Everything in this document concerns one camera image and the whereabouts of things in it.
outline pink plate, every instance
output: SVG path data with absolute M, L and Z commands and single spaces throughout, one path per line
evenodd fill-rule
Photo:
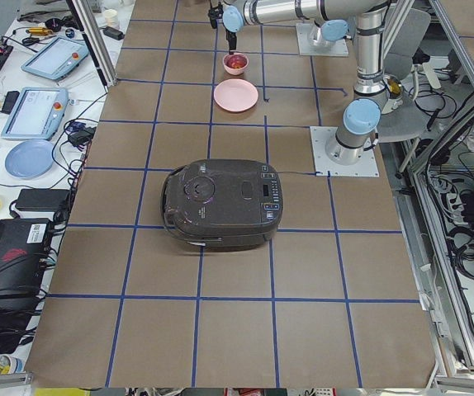
M 253 107 L 259 98 L 259 92 L 251 82 L 233 78 L 217 85 L 213 97 L 224 110 L 238 113 Z

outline plate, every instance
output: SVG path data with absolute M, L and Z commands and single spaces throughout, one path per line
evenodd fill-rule
M 253 107 L 259 98 L 259 92 L 251 82 L 233 78 L 217 85 L 213 98 L 224 110 L 238 113 Z
M 32 139 L 15 146 L 6 156 L 6 170 L 20 178 L 32 178 L 52 167 L 54 145 L 47 140 Z

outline white cup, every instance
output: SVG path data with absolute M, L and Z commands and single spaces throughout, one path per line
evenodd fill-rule
M 120 28 L 120 22 L 118 21 L 118 11 L 109 8 L 108 10 L 103 11 L 103 17 L 107 26 L 113 27 L 114 29 Z

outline white mounting plate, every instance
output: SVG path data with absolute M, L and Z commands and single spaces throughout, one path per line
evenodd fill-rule
M 296 24 L 297 44 L 300 47 L 300 55 L 321 55 L 321 56 L 349 56 L 347 44 L 341 39 L 330 45 L 315 46 L 309 42 L 309 34 L 314 24 L 298 23 Z
M 335 126 L 311 126 L 310 139 L 314 154 L 314 168 L 320 172 L 318 176 L 349 176 L 378 177 L 378 166 L 372 150 L 364 151 L 362 157 L 353 165 L 340 165 L 325 153 L 325 144 L 329 137 L 334 136 L 338 128 Z

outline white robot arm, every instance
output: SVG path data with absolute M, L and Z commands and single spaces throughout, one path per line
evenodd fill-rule
M 355 163 L 367 137 L 380 120 L 387 101 L 384 83 L 382 41 L 384 20 L 391 0 L 225 0 L 222 21 L 236 33 L 244 25 L 313 19 L 325 21 L 356 17 L 357 82 L 353 101 L 345 111 L 344 125 L 327 154 L 343 165 Z

